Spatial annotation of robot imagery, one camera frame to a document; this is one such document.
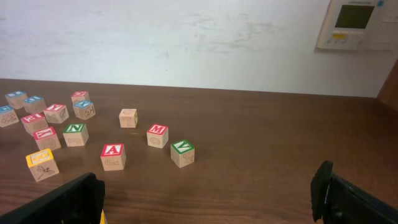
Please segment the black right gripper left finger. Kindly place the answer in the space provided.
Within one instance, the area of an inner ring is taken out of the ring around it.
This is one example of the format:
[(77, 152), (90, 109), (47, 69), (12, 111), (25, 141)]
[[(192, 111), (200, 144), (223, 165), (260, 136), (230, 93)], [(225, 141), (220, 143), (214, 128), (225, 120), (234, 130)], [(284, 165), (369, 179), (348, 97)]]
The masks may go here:
[(105, 182), (92, 172), (1, 215), (1, 224), (101, 223)]

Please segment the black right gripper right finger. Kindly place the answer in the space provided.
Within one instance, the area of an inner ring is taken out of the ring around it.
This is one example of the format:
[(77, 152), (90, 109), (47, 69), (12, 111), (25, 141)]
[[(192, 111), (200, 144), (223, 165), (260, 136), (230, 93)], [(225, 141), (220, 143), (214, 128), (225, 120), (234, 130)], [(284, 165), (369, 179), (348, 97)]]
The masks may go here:
[(312, 217), (324, 224), (397, 224), (397, 210), (333, 173), (324, 161), (310, 183)]

